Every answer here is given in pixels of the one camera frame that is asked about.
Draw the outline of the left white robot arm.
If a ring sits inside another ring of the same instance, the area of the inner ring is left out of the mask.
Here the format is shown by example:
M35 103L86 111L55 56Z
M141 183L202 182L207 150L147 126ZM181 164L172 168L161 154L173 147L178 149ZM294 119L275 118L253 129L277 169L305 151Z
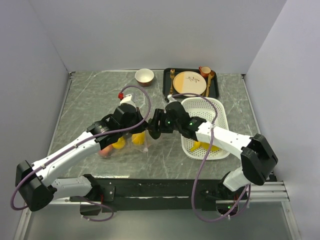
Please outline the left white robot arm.
M32 212L65 197L93 201L104 193L91 174L78 178L59 178L60 175L82 159L116 143L124 134L141 133L147 126L137 107L122 103L114 113L95 121L74 141L53 154L34 163L21 162L16 168L15 192L22 196Z

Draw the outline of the clear zip top bag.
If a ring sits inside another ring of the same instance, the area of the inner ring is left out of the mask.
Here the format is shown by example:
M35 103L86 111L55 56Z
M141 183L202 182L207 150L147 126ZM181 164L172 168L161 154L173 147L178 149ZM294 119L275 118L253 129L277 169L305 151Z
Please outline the clear zip top bag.
M119 98L120 105L116 107L112 114L103 117L98 124L100 133L130 128L143 120L140 109L134 103L132 94L124 95L120 93ZM107 158L114 150L123 149L128 141L131 142L131 145L139 146L143 151L146 151L147 126L148 124L144 120L141 125L134 129L101 136L99 140L102 144L98 154Z

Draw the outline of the green avocado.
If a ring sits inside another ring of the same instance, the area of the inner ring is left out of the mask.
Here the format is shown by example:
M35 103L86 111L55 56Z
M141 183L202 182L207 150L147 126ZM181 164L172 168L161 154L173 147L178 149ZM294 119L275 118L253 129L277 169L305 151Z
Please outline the green avocado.
M159 139L161 136L161 133L155 128L149 128L148 133L154 140Z

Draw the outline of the round yellow orange fruit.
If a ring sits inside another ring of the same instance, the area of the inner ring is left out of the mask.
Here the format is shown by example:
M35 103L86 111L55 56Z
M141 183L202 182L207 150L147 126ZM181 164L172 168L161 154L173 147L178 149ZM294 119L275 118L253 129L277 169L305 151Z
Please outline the round yellow orange fruit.
M131 142L134 144L134 145L143 145L145 143L145 137L146 137L146 132L143 131L141 133L135 133L135 134L132 134L131 136Z

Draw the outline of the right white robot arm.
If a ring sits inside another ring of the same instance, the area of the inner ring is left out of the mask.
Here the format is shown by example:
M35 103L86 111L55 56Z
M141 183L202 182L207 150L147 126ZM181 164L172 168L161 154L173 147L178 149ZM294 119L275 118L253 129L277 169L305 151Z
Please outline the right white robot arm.
M186 139L213 144L240 159L241 166L226 174L218 188L224 199L232 198L245 185L262 186L278 163L263 135L242 135L214 126L201 117L190 116L177 101L169 103L165 109L155 110L153 118L148 121L148 131L153 139L163 133L178 131Z

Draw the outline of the yellow lemon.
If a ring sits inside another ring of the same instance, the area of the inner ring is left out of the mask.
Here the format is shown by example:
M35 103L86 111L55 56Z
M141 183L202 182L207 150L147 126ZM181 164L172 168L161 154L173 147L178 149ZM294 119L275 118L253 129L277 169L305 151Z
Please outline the yellow lemon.
M125 138L122 136L122 137L120 137L120 138L117 140L117 142L112 143L111 145L112 145L112 147L113 147L114 149L120 150L120 149L123 149L123 148L125 147L125 145L126 145L126 140L125 140Z

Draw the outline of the yellow banana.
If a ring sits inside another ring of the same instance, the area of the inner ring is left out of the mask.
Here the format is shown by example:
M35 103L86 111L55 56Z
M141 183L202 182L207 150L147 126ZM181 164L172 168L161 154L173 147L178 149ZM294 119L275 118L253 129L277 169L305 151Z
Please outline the yellow banana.
M194 152L195 150L201 147L200 141L194 141L193 146L190 148L190 152Z

